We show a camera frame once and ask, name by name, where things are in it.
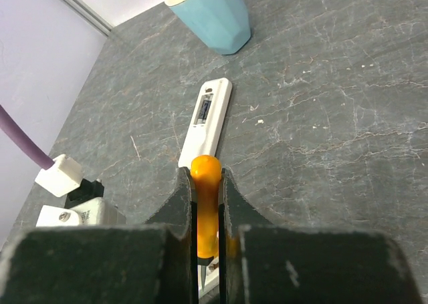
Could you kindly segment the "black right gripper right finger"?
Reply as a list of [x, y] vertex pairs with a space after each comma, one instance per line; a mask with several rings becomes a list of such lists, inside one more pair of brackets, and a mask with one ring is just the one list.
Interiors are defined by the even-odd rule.
[[399, 245], [379, 231], [274, 225], [219, 189], [221, 303], [421, 303]]

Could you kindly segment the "yellow handled screwdriver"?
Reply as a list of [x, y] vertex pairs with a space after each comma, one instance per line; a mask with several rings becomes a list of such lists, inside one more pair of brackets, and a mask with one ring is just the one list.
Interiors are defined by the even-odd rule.
[[221, 163], [210, 155], [191, 162], [191, 177], [197, 193], [197, 257], [201, 267], [199, 287], [205, 290], [207, 267], [219, 256], [219, 187]]

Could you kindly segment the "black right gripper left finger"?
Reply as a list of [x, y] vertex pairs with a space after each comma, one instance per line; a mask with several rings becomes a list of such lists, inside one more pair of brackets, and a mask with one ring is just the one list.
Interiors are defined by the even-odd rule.
[[197, 303], [196, 193], [173, 193], [138, 225], [38, 228], [1, 253], [2, 303]]

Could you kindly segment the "white remote with QR label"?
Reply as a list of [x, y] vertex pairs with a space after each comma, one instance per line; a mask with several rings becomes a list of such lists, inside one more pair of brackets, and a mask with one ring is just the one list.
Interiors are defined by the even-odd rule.
[[199, 298], [219, 285], [219, 258], [214, 258], [207, 266], [198, 265]]

